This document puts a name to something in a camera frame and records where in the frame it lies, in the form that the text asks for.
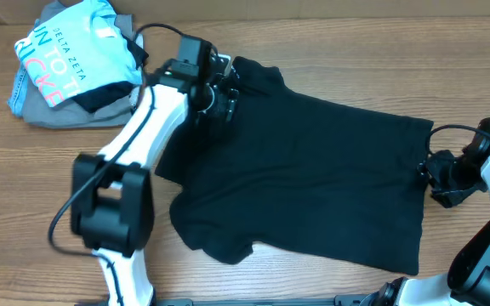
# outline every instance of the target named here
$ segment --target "black garment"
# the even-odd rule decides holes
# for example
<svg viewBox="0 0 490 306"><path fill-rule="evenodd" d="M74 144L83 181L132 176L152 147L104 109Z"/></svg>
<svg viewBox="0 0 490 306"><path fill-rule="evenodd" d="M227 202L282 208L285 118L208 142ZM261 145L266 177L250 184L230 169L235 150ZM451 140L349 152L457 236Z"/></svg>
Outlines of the black garment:
<svg viewBox="0 0 490 306"><path fill-rule="evenodd" d="M124 39L126 39L128 51L134 56L136 63L135 68L139 68L149 57L149 54L137 43L131 41L127 37L124 37ZM134 89L134 85L130 82L115 82L89 90L85 93L80 93L73 97L73 99L85 111L94 113L97 110L115 102L116 100L129 95L129 93L132 92L132 89Z"/></svg>
<svg viewBox="0 0 490 306"><path fill-rule="evenodd" d="M156 170L183 185L170 214L185 244L228 264L263 241L416 275L426 187L416 168L432 122L294 93L252 60L233 66L226 136L206 138L191 117Z"/></svg>

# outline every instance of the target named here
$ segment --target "wooden surface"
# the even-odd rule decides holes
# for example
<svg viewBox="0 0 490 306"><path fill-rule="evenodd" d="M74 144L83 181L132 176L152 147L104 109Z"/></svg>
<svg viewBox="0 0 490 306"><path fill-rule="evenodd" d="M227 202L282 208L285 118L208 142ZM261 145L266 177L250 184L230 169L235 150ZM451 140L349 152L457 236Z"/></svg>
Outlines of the wooden surface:
<svg viewBox="0 0 490 306"><path fill-rule="evenodd" d="M0 0L1 25L31 25L54 0ZM60 0L65 5L80 0ZM490 0L110 0L138 22L490 16Z"/></svg>
<svg viewBox="0 0 490 306"><path fill-rule="evenodd" d="M345 105L419 116L436 126L476 126L490 116L490 18L301 20L175 24L221 53L281 67L295 91ZM54 253L48 223L69 196L71 163L95 153L118 129L55 131L30 127L6 106L18 61L14 42L29 26L0 26L0 305L71 304L105 295L98 264ZM146 33L149 69L177 50L167 31ZM434 149L455 151L471 134L451 131ZM358 264L256 244L236 266L190 251L168 219L179 186L153 180L157 220L146 249L160 298L320 298L377 290L398 275ZM446 210L426 198L420 275L446 272L455 254L490 219L488 194ZM67 219L57 241L68 247Z"/></svg>

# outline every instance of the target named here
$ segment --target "wooden table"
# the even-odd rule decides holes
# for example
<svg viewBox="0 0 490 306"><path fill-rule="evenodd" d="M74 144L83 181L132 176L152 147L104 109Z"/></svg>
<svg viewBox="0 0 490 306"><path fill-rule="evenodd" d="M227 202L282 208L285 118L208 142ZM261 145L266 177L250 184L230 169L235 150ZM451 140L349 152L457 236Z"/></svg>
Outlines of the wooden table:
<svg viewBox="0 0 490 306"><path fill-rule="evenodd" d="M282 69L297 92L333 102L418 116L436 126L476 126L490 116L490 18L284 20L175 24L242 55ZM71 163L95 153L119 131L48 130L11 115L6 99L18 60L14 42L29 26L0 26L0 305L67 305L106 293L98 264L54 253L48 223L70 193ZM174 57L177 37L146 35L152 71ZM434 149L455 151L471 134L441 133ZM285 252L255 244L236 266L189 250L175 233L168 206L179 186L153 180L157 220L146 249L151 281L160 298L326 298L371 292L398 277L379 269ZM420 275L446 272L455 254L490 219L488 194L477 193L446 210L425 196ZM62 220L57 241L82 242Z"/></svg>

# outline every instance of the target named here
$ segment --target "light blue shirt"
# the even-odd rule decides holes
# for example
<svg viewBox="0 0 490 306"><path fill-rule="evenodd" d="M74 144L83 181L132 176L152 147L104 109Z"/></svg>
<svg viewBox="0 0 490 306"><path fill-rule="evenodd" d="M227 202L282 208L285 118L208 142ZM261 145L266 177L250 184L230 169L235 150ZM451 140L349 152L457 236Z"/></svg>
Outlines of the light blue shirt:
<svg viewBox="0 0 490 306"><path fill-rule="evenodd" d="M48 105L114 82L141 84L134 56L106 0L83 0L14 45Z"/></svg>

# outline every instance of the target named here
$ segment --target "gray fabric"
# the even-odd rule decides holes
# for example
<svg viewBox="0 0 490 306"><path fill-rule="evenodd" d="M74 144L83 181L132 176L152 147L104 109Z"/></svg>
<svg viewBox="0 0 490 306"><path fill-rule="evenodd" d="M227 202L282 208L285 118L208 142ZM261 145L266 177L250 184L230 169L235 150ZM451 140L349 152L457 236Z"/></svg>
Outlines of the gray fabric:
<svg viewBox="0 0 490 306"><path fill-rule="evenodd" d="M66 6L59 1L48 4L41 13L40 23L49 20L64 9ZM118 15L115 26L125 37L133 38L132 15ZM135 105L135 101L127 96L95 113L88 113L73 99L50 107L30 77L27 77L26 86L26 99L22 108L24 121L44 128L102 128L124 125L131 118L132 105Z"/></svg>

